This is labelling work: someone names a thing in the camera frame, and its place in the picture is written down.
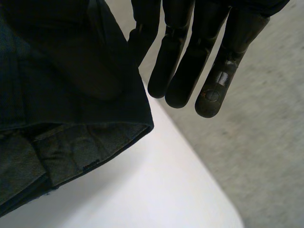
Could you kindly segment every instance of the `dark fabric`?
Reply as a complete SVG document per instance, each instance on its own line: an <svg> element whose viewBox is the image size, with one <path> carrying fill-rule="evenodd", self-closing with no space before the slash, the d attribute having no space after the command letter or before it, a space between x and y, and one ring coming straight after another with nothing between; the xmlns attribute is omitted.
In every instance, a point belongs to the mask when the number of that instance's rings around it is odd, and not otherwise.
<svg viewBox="0 0 304 228"><path fill-rule="evenodd" d="M153 129L138 68L99 1L97 23L124 86L107 102L62 80L46 55L10 29L0 7L0 217L103 165Z"/></svg>
<svg viewBox="0 0 304 228"><path fill-rule="evenodd" d="M290 0L211 0L253 13L271 17L281 11Z"/></svg>
<svg viewBox="0 0 304 228"><path fill-rule="evenodd" d="M105 164L145 131L145 125L111 123L1 132L0 217Z"/></svg>
<svg viewBox="0 0 304 228"><path fill-rule="evenodd" d="M110 102L79 94L67 85L48 58L13 33L0 17L0 130L41 123L141 123L152 117L138 67L127 42L103 0L105 40L119 66L123 92Z"/></svg>

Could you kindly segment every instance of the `gray carpet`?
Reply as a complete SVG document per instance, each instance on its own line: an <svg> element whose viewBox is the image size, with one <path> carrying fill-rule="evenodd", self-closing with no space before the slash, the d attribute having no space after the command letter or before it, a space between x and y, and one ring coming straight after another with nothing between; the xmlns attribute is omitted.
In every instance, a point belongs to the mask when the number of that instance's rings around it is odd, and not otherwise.
<svg viewBox="0 0 304 228"><path fill-rule="evenodd" d="M128 37L131 0L107 1ZM220 113L196 115L194 103L220 39L189 104L161 104L238 208L246 228L304 228L304 1L273 16L243 59ZM164 34L141 66L149 80Z"/></svg>

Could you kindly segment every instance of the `folded fabric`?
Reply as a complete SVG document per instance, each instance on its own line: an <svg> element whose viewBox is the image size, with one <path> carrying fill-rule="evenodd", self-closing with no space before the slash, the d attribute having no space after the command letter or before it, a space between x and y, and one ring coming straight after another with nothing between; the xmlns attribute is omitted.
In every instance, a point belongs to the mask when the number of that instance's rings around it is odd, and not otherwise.
<svg viewBox="0 0 304 228"><path fill-rule="evenodd" d="M79 58L58 61L59 55L19 33L0 7L0 217L106 163L153 129L126 40L107 4L93 1L98 4L90 5L83 20L85 26L102 29L102 39L98 29L82 31L103 44L95 53L106 66L115 66L121 92L111 99L81 90L70 80L77 73L71 66L76 62L83 70L76 76L88 78L88 65L82 67ZM90 17L96 10L99 17ZM59 45L69 43L60 36ZM82 44L83 63L91 64L86 61L91 46ZM74 55L76 48L71 48ZM99 82L109 76L98 67L92 74Z"/></svg>

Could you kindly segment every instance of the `robotic hand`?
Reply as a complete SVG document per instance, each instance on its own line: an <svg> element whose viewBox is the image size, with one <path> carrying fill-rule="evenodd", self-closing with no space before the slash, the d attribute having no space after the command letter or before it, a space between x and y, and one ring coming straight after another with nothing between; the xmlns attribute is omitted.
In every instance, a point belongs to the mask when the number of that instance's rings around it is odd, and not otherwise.
<svg viewBox="0 0 304 228"><path fill-rule="evenodd" d="M166 32L152 72L148 92L174 108L184 107L227 19L225 35L213 67L195 103L206 118L220 110L234 74L250 43L289 0L163 0ZM128 41L140 65L154 42L161 0L132 0L136 29ZM179 66L194 8L192 36Z"/></svg>

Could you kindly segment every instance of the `white surface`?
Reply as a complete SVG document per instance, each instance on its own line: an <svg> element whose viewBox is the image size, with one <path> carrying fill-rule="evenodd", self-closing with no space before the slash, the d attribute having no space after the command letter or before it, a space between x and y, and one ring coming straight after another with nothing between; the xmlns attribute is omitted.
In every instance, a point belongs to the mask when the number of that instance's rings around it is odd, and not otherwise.
<svg viewBox="0 0 304 228"><path fill-rule="evenodd" d="M0 218L1 228L242 228L236 210L169 117L99 169Z"/></svg>

